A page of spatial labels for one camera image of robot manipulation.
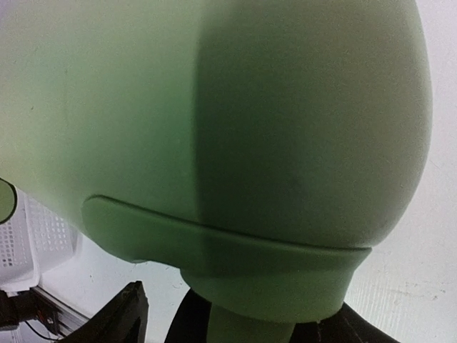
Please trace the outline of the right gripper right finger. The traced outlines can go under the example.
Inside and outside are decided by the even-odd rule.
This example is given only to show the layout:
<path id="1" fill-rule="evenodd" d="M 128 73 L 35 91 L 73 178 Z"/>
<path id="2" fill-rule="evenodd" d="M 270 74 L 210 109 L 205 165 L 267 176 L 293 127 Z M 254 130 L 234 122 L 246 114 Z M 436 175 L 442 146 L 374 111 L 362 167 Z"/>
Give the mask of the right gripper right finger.
<path id="1" fill-rule="evenodd" d="M 398 343 L 396 339 L 367 322 L 347 303 L 344 303 L 335 315 L 315 325 L 310 342 Z"/>

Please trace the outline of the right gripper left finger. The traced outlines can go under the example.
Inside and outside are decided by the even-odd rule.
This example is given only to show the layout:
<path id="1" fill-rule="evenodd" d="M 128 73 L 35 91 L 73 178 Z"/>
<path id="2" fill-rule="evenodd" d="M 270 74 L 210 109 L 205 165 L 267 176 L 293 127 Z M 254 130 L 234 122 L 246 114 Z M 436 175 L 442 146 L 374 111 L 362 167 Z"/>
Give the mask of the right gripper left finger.
<path id="1" fill-rule="evenodd" d="M 140 281 L 128 283 L 87 323 L 62 339 L 63 342 L 144 342 L 149 303 Z"/>

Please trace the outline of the white perforated plastic basket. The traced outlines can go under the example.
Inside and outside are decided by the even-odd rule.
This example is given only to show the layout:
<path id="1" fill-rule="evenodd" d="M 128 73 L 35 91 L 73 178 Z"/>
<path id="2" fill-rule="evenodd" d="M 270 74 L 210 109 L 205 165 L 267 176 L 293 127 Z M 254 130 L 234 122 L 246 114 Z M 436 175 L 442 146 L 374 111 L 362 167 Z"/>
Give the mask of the white perforated plastic basket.
<path id="1" fill-rule="evenodd" d="M 22 292 L 41 275 L 69 261 L 79 232 L 51 210 L 18 191 L 14 215 L 1 225 L 1 290 Z"/>

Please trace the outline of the green hard-shell suitcase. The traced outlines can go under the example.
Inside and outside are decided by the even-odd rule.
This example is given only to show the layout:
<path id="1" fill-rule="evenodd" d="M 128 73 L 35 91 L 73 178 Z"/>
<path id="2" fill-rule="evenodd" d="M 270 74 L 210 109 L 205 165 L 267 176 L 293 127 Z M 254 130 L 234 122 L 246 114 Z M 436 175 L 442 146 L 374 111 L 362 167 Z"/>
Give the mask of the green hard-shell suitcase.
<path id="1" fill-rule="evenodd" d="M 3 1 L 1 220 L 20 189 L 180 270 L 207 342 L 339 311 L 423 173 L 414 1 Z"/>

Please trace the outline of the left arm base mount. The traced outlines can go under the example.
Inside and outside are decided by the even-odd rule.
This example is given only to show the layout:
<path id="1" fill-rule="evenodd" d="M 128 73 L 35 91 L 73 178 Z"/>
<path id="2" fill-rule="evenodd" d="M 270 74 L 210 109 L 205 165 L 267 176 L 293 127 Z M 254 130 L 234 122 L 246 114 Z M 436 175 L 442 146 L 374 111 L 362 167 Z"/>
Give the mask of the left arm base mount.
<path id="1" fill-rule="evenodd" d="M 1 290 L 1 331 L 12 331 L 22 322 L 38 320 L 55 334 L 59 328 L 57 314 L 56 306 L 35 290 L 15 296 Z"/>

